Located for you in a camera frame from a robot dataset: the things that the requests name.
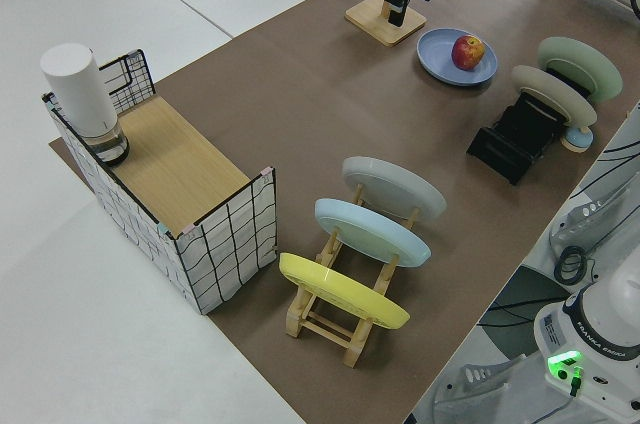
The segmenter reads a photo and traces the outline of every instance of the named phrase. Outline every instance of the wire basket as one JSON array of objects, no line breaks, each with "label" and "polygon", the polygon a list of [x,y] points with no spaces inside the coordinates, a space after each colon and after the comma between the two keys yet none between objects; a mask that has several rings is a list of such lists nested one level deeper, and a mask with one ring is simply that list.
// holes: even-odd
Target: wire basket
[{"label": "wire basket", "polygon": [[[141,50],[100,67],[118,114],[156,94]],[[104,210],[201,314],[229,300],[276,258],[276,179],[269,167],[177,236],[73,130],[51,92],[42,96]]]}]

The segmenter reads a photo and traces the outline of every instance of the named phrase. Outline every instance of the yellow plate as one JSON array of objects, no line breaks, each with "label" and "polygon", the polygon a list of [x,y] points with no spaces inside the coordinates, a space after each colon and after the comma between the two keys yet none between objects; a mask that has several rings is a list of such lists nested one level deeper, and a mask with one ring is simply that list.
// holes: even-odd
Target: yellow plate
[{"label": "yellow plate", "polygon": [[382,294],[309,259],[282,253],[280,272],[320,299],[378,326],[398,329],[409,320],[407,311]]}]

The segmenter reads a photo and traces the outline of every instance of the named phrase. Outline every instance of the white cylinder container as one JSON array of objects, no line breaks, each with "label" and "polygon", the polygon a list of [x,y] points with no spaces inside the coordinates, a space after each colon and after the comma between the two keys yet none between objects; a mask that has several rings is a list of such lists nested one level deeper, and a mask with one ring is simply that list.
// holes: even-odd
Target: white cylinder container
[{"label": "white cylinder container", "polygon": [[122,161],[129,145],[91,49],[60,44],[43,54],[40,68],[71,127],[107,164]]}]

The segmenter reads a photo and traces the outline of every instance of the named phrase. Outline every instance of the green light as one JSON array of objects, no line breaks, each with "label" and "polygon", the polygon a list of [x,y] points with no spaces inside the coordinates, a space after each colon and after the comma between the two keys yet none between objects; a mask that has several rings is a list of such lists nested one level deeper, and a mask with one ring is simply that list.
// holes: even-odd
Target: green light
[{"label": "green light", "polygon": [[558,354],[557,356],[551,356],[549,359],[547,359],[547,361],[549,362],[549,365],[551,365],[558,364],[562,361],[568,361],[569,359],[577,361],[580,357],[581,354],[578,351],[567,351],[563,352],[562,354]]},{"label": "green light", "polygon": [[582,359],[582,354],[578,351],[567,351],[556,356],[551,356],[547,359],[547,365],[549,366],[549,372],[554,377],[559,377],[559,371],[564,370],[565,365],[575,364],[576,361]]}]

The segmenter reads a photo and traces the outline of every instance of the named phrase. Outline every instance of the white robot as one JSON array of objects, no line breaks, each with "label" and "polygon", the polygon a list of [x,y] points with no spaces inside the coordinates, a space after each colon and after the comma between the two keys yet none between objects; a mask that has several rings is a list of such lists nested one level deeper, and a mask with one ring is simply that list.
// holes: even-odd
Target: white robot
[{"label": "white robot", "polygon": [[601,281],[543,307],[534,335],[549,384],[617,422],[640,421],[640,246]]}]

